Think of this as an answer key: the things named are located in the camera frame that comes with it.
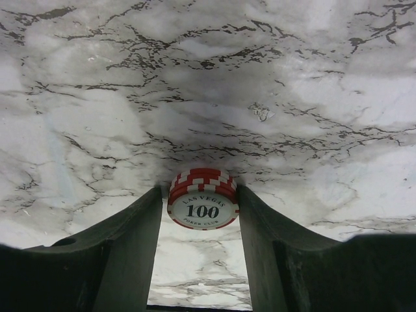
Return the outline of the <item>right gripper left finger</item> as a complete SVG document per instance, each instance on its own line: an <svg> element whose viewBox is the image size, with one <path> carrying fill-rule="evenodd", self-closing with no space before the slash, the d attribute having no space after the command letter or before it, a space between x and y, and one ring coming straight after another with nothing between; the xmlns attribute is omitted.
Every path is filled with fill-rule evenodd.
<svg viewBox="0 0 416 312"><path fill-rule="evenodd" d="M1 247L2 311L145 311L160 188L51 246Z"/></svg>

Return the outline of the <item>white red chip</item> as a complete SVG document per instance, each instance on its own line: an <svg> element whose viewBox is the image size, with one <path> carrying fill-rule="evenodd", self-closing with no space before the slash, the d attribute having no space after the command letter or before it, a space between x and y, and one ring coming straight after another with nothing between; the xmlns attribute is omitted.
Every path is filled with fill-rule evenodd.
<svg viewBox="0 0 416 312"><path fill-rule="evenodd" d="M229 174L212 168L195 168L182 172L172 180L169 201L191 191L214 192L236 202L237 182Z"/></svg>
<svg viewBox="0 0 416 312"><path fill-rule="evenodd" d="M224 228L239 215L239 205L216 193L195 192L168 204L170 218L180 226L199 231Z"/></svg>

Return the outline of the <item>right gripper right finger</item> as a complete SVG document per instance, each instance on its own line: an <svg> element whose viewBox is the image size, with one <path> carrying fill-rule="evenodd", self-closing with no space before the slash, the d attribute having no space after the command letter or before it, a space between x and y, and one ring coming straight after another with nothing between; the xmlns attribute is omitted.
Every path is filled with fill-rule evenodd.
<svg viewBox="0 0 416 312"><path fill-rule="evenodd" d="M415 235L340 242L237 191L254 311L414 311Z"/></svg>

